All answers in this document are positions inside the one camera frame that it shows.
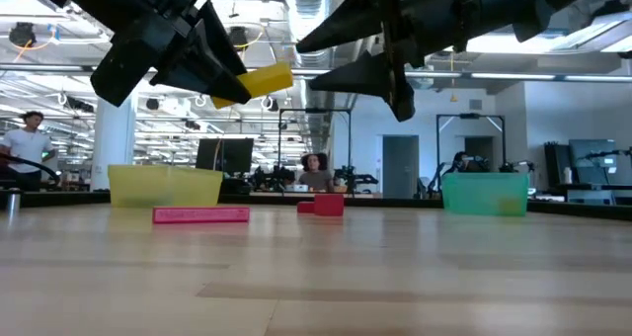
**man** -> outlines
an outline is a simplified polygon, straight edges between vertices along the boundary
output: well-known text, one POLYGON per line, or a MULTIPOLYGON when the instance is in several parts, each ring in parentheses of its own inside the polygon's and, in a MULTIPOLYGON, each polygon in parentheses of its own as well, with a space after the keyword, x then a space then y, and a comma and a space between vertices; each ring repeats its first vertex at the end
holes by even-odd
MULTIPOLYGON (((5 133, 2 142, 0 142, 0 152, 39 164, 53 158, 56 151, 50 138, 38 130, 43 121, 43 114, 28 112, 21 115, 20 118, 24 120, 26 126, 5 133), (47 153, 47 156, 42 159, 44 153, 47 153)), ((34 192, 40 189, 40 168, 28 164, 12 163, 9 164, 7 173, 10 177, 15 178, 18 181, 18 186, 25 191, 34 192)))

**ductwork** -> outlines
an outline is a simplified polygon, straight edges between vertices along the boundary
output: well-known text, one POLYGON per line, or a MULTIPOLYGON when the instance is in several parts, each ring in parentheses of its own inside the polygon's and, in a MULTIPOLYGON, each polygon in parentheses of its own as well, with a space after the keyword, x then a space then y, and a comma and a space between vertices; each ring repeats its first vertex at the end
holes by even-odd
MULTIPOLYGON (((294 41, 299 41, 320 25, 333 11, 333 0, 285 0, 289 28, 294 41)), ((303 68, 332 67, 334 50, 325 49, 312 53, 296 53, 296 65, 303 68)), ((307 83, 301 83, 301 103, 306 108, 331 109, 334 93, 312 92, 307 83)), ((321 152, 327 146, 331 115, 306 115, 312 151, 321 152)))

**yellow block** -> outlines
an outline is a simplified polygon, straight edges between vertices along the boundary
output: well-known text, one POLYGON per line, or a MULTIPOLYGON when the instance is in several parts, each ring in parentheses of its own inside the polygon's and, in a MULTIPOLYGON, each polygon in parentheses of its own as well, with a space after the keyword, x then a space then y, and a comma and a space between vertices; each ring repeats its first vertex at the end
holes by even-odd
MULTIPOLYGON (((244 84, 253 98, 268 95, 275 91, 289 88, 293 84, 292 69, 287 63, 277 63, 271 66, 259 68, 237 76, 244 84)), ((233 101, 213 97, 213 105, 216 109, 222 109, 236 104, 233 101)))

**plastic bin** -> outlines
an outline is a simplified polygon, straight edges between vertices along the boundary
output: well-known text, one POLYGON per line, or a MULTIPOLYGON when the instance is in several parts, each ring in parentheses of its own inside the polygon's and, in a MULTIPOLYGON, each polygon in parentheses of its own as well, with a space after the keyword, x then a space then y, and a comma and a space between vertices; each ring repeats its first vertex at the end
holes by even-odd
POLYGON ((519 173, 448 174, 443 205, 458 214, 525 216, 529 178, 519 173))
POLYGON ((223 173, 173 166, 112 165, 114 208, 214 207, 223 173))

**pink rectangular block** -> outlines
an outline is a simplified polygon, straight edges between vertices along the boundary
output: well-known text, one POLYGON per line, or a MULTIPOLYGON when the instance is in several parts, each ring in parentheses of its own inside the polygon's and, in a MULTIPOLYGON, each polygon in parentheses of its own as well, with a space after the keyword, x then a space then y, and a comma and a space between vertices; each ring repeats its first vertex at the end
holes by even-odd
POLYGON ((298 213, 314 213, 314 203, 312 202, 300 202, 296 205, 296 212, 298 213))
POLYGON ((319 216, 345 214, 345 196, 342 194, 317 194, 314 197, 314 213, 319 216))
POLYGON ((250 208, 154 208, 153 222, 219 223, 248 222, 250 208))

